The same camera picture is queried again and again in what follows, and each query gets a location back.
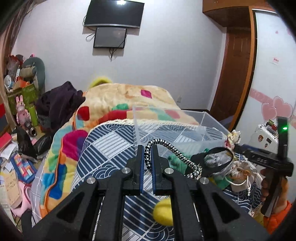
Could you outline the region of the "orange sleeve forearm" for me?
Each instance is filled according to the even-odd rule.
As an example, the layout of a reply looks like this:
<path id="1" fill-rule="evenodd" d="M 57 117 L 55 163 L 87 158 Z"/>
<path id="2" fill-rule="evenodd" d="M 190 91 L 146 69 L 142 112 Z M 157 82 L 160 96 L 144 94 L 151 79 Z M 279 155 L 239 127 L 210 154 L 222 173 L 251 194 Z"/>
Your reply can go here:
<path id="1" fill-rule="evenodd" d="M 287 207 L 279 213 L 272 214 L 270 217 L 263 217 L 263 225 L 267 232 L 271 235 L 284 220 L 292 207 L 292 203 L 287 201 Z"/>

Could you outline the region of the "person's hand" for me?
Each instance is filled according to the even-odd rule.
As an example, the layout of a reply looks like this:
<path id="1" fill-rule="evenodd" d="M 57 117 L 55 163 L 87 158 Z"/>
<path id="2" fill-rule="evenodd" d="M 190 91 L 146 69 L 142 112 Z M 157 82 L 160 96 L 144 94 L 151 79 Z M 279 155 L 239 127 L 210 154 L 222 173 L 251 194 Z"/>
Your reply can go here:
<path id="1" fill-rule="evenodd" d="M 269 187 L 271 184 L 271 181 L 267 179 L 272 174 L 272 171 L 270 169 L 262 169 L 260 173 L 265 176 L 261 183 L 261 201 L 264 202 L 266 198 L 269 196 Z M 287 197 L 288 197 L 288 188 L 289 184 L 287 181 L 287 178 L 283 177 L 281 178 L 281 192 L 277 201 L 277 204 L 274 206 L 272 214 L 278 214 L 281 211 L 285 210 L 287 207 Z"/>

